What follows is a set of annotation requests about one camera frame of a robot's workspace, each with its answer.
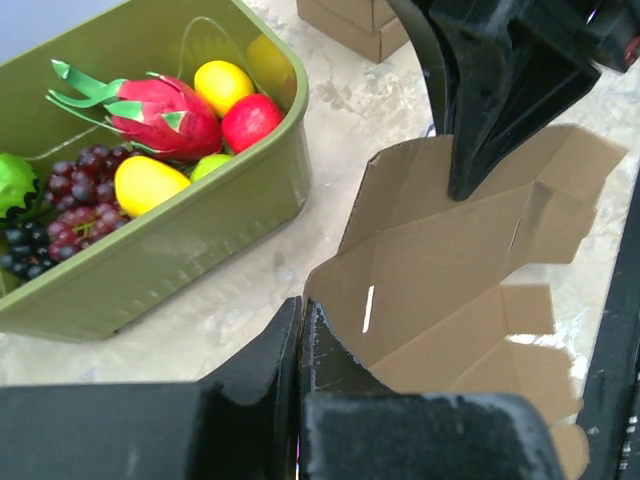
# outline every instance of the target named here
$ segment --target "brown cardboard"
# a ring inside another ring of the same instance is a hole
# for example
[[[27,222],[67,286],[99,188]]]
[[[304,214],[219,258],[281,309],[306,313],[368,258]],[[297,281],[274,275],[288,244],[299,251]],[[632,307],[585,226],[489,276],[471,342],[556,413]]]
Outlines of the brown cardboard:
[[[374,63],[386,60],[409,40],[397,17],[374,33],[369,33],[316,0],[296,0],[296,2],[298,16],[301,19]]]
[[[588,448],[566,424],[581,408],[571,359],[509,340],[553,332],[549,287],[502,281],[530,262],[573,260],[625,151],[575,126],[547,127],[454,202],[451,148],[451,137],[417,139],[368,163],[338,254],[311,273],[305,298],[324,305],[337,337],[398,392],[525,396],[576,480]]]
[[[387,0],[318,0],[342,18],[375,33],[396,17]]]

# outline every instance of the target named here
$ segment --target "red dragon fruit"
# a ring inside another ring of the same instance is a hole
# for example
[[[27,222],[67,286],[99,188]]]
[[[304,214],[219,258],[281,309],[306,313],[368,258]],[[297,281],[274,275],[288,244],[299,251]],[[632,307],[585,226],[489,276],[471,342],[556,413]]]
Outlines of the red dragon fruit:
[[[189,162],[222,150],[220,123],[211,107],[186,83],[149,72],[146,80],[118,79],[102,83],[68,63],[53,60],[58,76],[85,99],[49,90],[58,107],[119,134],[133,146],[160,160]],[[98,122],[76,109],[102,105],[110,114]]]

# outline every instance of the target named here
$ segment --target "green dragon fruit leaf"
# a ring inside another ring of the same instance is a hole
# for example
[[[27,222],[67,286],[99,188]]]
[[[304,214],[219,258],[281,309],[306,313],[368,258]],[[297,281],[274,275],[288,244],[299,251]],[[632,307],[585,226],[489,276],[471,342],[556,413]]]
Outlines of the green dragon fruit leaf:
[[[66,62],[51,60],[51,64],[58,77],[87,97],[93,97],[100,89],[106,86]]]
[[[184,111],[165,113],[162,115],[162,118],[165,122],[167,122],[167,125],[171,127],[171,130],[175,131],[176,133],[180,133],[180,125],[182,124],[182,120],[187,115],[187,113],[188,112]]]
[[[142,114],[142,102],[122,101],[105,105],[104,108],[116,117],[128,118],[135,122],[144,123]]]
[[[120,130],[119,130],[119,129],[117,129],[116,127],[113,127],[113,126],[111,126],[111,125],[106,125],[106,124],[104,124],[104,123],[102,123],[102,122],[99,122],[99,121],[98,121],[98,120],[96,120],[95,118],[91,118],[91,117],[89,117],[89,116],[87,116],[87,115],[84,115],[84,114],[82,114],[82,113],[80,113],[80,112],[76,112],[76,111],[75,111],[73,108],[71,108],[70,106],[65,105],[64,103],[62,103],[62,102],[58,101],[56,98],[54,98],[54,97],[52,97],[52,96],[50,96],[50,95],[45,95],[45,97],[44,97],[44,98],[46,98],[47,100],[49,100],[49,101],[50,101],[51,103],[53,103],[55,106],[57,106],[57,107],[59,107],[59,108],[61,108],[61,109],[65,110],[65,111],[69,112],[69,113],[70,113],[70,114],[72,114],[72,115],[75,115],[75,116],[76,116],[76,117],[78,117],[78,118],[81,118],[81,119],[83,119],[83,120],[85,120],[85,121],[87,121],[87,122],[93,123],[93,124],[98,125],[98,126],[100,126],[100,127],[108,128],[109,130],[111,130],[111,131],[113,131],[113,132],[117,133],[118,135],[122,134],[122,131],[120,131]]]
[[[77,99],[67,97],[62,93],[56,92],[55,90],[48,90],[49,95],[56,98],[59,102],[62,102],[70,107],[74,108],[90,108],[95,107],[96,105],[109,104],[118,100],[118,92],[122,87],[122,84],[126,80],[114,80],[108,85],[104,85],[100,89],[96,90],[95,95],[85,99]]]

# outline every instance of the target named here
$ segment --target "cardboard flap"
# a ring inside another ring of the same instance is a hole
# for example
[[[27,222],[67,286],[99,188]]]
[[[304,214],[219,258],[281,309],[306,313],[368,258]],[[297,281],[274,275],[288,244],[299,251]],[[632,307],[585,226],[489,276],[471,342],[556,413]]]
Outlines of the cardboard flap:
[[[577,425],[551,427],[551,439],[567,480],[578,480],[589,463],[589,442]]]
[[[605,179],[627,151],[576,126],[566,128],[570,129],[566,140],[538,181],[555,192],[595,203]]]
[[[461,375],[452,390],[522,395],[553,424],[582,406],[569,381],[570,367],[563,350],[503,340]]]
[[[509,335],[554,333],[549,285],[502,285],[500,292]]]
[[[522,394],[549,424],[580,411],[582,400],[569,378],[572,362],[566,350],[511,342],[509,346]]]
[[[555,192],[546,202],[528,255],[529,263],[569,264],[595,220],[596,199],[585,202]]]
[[[419,156],[420,144],[420,140],[400,143],[369,161],[338,255],[386,227],[406,172]]]
[[[316,267],[305,284],[305,299],[321,303],[331,319],[339,340],[366,366],[362,355],[366,342],[362,330],[371,286],[371,259],[374,239],[369,239],[345,255],[333,257]]]
[[[425,328],[375,363],[371,372],[400,393],[446,392],[456,378],[505,337],[502,318],[500,288],[496,287],[444,321]]]

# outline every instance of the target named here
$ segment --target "small red fruit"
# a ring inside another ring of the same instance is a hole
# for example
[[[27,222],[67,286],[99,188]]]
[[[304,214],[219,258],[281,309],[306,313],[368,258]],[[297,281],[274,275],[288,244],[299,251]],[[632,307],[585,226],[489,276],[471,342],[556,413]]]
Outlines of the small red fruit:
[[[222,118],[222,135],[238,154],[273,132],[283,118],[273,100],[254,93],[236,102]]]

